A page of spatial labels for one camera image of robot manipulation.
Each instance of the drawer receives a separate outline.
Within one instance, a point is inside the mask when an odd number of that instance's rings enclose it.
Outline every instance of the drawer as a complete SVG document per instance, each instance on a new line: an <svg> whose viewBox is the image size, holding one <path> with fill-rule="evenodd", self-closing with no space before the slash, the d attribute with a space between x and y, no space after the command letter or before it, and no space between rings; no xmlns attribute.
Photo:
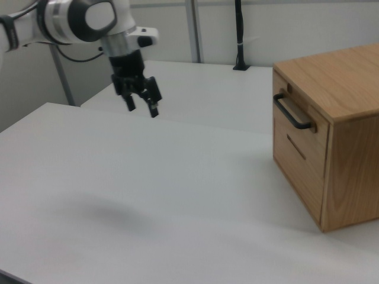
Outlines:
<svg viewBox="0 0 379 284"><path fill-rule="evenodd" d="M310 213L320 222L325 180L329 123L274 72L274 95L298 121L311 121L312 128L297 129L274 105L274 159L291 182Z"/></svg>

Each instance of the wooden drawer cabinet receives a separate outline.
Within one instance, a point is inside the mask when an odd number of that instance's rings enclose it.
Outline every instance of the wooden drawer cabinet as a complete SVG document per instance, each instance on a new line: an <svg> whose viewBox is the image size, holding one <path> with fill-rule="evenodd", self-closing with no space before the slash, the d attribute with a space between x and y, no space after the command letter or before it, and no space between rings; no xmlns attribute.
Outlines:
<svg viewBox="0 0 379 284"><path fill-rule="evenodd" d="M273 78L274 160L320 229L379 218L379 44L279 62Z"/></svg>

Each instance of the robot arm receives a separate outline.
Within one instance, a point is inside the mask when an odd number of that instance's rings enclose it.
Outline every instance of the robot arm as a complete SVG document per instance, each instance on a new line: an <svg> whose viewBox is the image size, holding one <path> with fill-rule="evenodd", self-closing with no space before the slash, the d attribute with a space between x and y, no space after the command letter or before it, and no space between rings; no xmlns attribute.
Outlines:
<svg viewBox="0 0 379 284"><path fill-rule="evenodd" d="M152 117L162 99L155 78L143 76L140 49L155 44L155 28L136 27L129 0L36 0L26 9L0 17L0 64L4 52L35 42L56 45L100 40L109 57L118 95L135 109L133 93L143 98Z"/></svg>

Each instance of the table surface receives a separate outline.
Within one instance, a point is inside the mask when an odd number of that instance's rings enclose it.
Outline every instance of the table surface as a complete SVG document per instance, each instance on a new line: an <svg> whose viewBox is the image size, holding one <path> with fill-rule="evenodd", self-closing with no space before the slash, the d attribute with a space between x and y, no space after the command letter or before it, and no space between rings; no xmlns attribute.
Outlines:
<svg viewBox="0 0 379 284"><path fill-rule="evenodd" d="M156 119L272 133L272 68L146 61L144 75L154 76L163 99ZM82 107L149 117L145 102L134 96L129 112L113 85Z"/></svg>
<svg viewBox="0 0 379 284"><path fill-rule="evenodd" d="M33 284L379 281L379 222L322 234L269 134L46 104L0 156L0 269Z"/></svg>

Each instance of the drawer handle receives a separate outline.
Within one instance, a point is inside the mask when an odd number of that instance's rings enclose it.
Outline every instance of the drawer handle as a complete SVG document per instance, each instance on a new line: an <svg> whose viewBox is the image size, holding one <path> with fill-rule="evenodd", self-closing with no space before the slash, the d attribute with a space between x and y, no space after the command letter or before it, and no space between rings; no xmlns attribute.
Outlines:
<svg viewBox="0 0 379 284"><path fill-rule="evenodd" d="M305 123L301 123L301 122L298 122L288 111L287 109L284 107L284 105L282 105L280 103L280 99L283 99L284 98L284 94L283 93L279 93L277 95L274 95L274 104L280 109L280 111L285 115L285 117L288 118L288 120L290 121L290 123L292 123L293 126L295 126L295 128L297 129L309 129L309 128L312 128L312 123L311 122L305 122Z"/></svg>

